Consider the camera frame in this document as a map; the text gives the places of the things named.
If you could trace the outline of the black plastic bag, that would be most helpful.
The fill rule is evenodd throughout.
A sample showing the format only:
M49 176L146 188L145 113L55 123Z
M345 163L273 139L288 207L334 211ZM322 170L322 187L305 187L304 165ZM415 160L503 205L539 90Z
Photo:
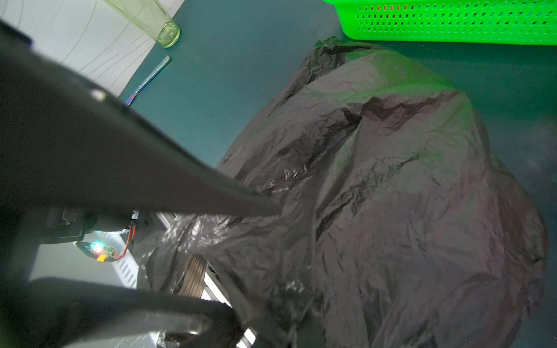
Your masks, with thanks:
M180 215L141 290L206 265L272 347L509 347L542 299L545 222L467 95L400 53L330 38L218 170L280 215Z

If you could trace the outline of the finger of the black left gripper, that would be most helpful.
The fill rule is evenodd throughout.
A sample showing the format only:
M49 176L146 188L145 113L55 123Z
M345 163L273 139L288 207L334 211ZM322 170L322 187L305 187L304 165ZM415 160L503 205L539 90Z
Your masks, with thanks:
M235 347L244 334L226 304L61 278L1 282L1 309L16 347L78 342L164 331L190 334L185 347Z
M207 167L98 85L1 24L1 205L240 216L270 198Z

